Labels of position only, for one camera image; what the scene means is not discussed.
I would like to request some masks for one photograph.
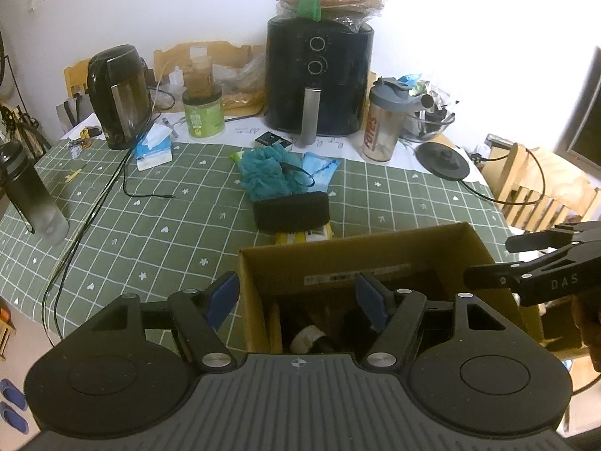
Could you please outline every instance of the green canister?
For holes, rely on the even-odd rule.
[[[219,87],[215,87],[209,97],[191,97],[185,91],[181,100],[191,137],[211,137],[223,130],[225,121]]]

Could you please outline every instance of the silver bolt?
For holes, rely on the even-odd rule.
[[[231,363],[231,358],[222,352],[210,352],[202,357],[202,364],[209,368],[222,368]]]
[[[373,352],[367,357],[367,363],[378,368],[388,368],[396,362],[397,358],[388,352]]]

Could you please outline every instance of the blue slipper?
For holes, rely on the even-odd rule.
[[[0,393],[11,404],[16,405],[21,410],[27,410],[25,395],[9,379],[4,378],[0,381]]]
[[[29,432],[29,424],[27,421],[19,416],[10,405],[6,402],[0,402],[0,416],[4,419],[11,427],[17,429],[17,431],[27,434]]]

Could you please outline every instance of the green tablecloth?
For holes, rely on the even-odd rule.
[[[229,156],[239,147],[175,144],[174,160],[139,172],[128,167],[127,188],[137,194],[175,194],[176,198],[129,198],[114,187],[88,230],[68,273],[58,302],[64,335],[125,292],[142,301],[165,300],[185,288],[206,288],[237,268],[237,251],[273,244],[259,233],[240,174]],[[94,141],[71,160],[62,142],[37,165],[38,172],[71,229],[78,226],[116,170],[122,151]],[[65,177],[83,168],[73,181]],[[483,194],[491,191],[472,183]],[[464,191],[459,184],[430,174],[342,160],[329,188],[335,236],[408,230],[451,222],[471,223],[498,262],[516,257],[504,243],[509,230],[498,209]],[[67,242],[50,247],[37,241],[12,206],[0,222],[0,296],[41,322],[41,298]],[[53,288],[44,317],[51,319]],[[245,348],[242,308],[236,307],[219,331],[235,355]],[[171,335],[148,331],[150,340],[173,347]]]

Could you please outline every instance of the black robotic claw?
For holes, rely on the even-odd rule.
[[[530,262],[469,268],[464,274],[465,286],[470,290],[509,288],[525,307],[600,286],[601,222],[558,224],[506,241],[510,253],[550,247],[557,250]]]

